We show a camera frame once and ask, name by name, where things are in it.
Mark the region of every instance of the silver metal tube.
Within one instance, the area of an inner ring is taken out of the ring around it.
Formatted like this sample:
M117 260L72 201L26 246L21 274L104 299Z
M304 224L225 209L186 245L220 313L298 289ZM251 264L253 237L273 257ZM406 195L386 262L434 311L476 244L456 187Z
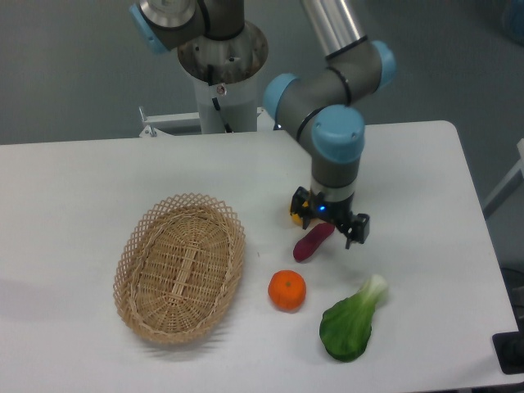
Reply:
M140 8L147 19L166 28L188 23L195 14L196 6L196 0L140 0Z
M300 0L326 56L366 34L349 0Z
M355 183L356 182L353 181L345 187L333 188L326 187L317 182L315 178L311 177L311 192L314 195L318 195L321 192L324 195L324 200L326 202L340 202L353 195L355 192Z

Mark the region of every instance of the white table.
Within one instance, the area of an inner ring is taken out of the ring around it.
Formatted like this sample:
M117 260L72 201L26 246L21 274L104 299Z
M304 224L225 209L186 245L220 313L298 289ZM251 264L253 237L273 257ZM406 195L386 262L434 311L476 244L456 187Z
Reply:
M405 392L521 382L491 336L517 329L459 138L446 122L367 129L355 212L308 263L287 215L309 157L284 132L0 147L0 391ZM204 341L154 346L120 320L115 268L135 224L184 192L225 200L246 229L245 269ZM280 269L303 275L296 314L269 302ZM339 364L322 312L379 273L391 285L362 357Z

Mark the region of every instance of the blue joint cap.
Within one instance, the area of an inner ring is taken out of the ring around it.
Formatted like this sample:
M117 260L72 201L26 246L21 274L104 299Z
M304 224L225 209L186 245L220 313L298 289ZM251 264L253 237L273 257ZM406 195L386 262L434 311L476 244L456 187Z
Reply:
M348 106L333 105L316 116L311 138L317 151L327 160L349 164L364 150L364 119Z
M281 74L273 79L265 89L263 100L264 108L274 120L277 119L277 109L280 98L286 91L287 86L295 79L298 79L298 76L294 74Z
M151 27L149 27L149 25L147 24L142 13L138 9L138 6L136 4L133 4L129 8L129 12L131 13L131 16L133 17L134 24L137 26L142 36L146 39L146 42L149 48L154 53L157 53L157 54L168 52L167 48L158 39L158 37L156 37L155 33L153 33L153 30L151 30Z
M373 41L371 44L378 50L382 62L382 75L378 89L389 84L396 75L396 60L393 52L382 41Z

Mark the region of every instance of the metal bracket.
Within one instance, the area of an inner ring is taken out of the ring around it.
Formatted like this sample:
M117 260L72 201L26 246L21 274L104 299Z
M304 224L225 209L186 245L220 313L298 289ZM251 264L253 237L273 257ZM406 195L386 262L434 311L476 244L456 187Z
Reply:
M482 203L484 219L488 219L524 183L524 139L517 144L520 159L506 173Z

